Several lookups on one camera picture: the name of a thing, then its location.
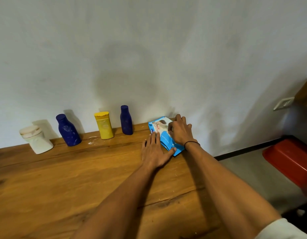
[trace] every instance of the power outlet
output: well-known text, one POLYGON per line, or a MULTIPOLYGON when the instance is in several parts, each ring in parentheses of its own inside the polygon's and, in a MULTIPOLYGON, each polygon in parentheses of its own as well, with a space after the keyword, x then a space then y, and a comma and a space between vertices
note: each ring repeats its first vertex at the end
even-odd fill
POLYGON ((277 105, 273 108, 274 111, 289 108, 294 101, 294 97, 284 98, 280 100, 277 105))

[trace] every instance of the wooden table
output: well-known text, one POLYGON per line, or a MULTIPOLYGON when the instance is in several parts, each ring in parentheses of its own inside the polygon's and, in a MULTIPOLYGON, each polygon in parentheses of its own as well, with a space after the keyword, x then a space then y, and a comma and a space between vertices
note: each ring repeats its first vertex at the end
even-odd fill
MULTIPOLYGON (((109 140, 85 133, 74 147, 55 139, 39 155, 28 144, 1 148, 0 238, 69 238, 140 165, 147 123, 134 131, 114 129, 109 140)), ((186 151, 157 172, 143 195, 127 236, 135 237, 229 238, 186 151)))

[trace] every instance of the bottle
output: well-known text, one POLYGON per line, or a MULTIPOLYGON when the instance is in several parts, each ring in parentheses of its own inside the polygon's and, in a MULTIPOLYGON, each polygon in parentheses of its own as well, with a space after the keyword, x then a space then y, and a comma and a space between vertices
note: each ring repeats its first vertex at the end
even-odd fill
POLYGON ((97 112, 94 114, 100 132, 101 139, 113 138, 109 112, 97 112))
POLYGON ((132 119, 129 113, 129 108, 126 105, 121 106, 120 121, 123 133, 126 135, 132 135, 132 119))
POLYGON ((67 146, 75 146, 81 143, 81 138, 75 128, 75 126, 68 121, 65 114, 59 114, 56 116, 58 121, 58 130, 63 137, 67 146))
POLYGON ((25 127, 20 129, 19 133, 36 154, 44 153, 54 147, 51 141, 44 137, 44 133, 39 126, 25 127))

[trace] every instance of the blue bottle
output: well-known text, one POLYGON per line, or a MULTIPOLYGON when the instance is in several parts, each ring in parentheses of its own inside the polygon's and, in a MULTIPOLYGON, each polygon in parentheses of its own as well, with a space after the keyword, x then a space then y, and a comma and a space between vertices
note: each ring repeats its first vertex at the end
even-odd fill
POLYGON ((132 135, 132 119, 129 113, 128 106, 126 105, 121 106, 120 121, 123 133, 126 135, 132 135))
POLYGON ((67 146, 75 146, 81 143, 81 138, 75 128, 75 126, 68 121, 65 114, 59 114, 56 116, 56 119, 59 123, 58 130, 63 137, 67 146))

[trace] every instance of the white jar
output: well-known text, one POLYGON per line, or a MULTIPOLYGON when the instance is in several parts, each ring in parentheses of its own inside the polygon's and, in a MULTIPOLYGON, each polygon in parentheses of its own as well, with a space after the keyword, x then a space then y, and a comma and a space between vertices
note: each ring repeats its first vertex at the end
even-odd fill
POLYGON ((36 154, 44 153, 54 147, 54 145, 44 137, 39 126, 28 126, 19 131, 20 135, 32 147, 36 154))

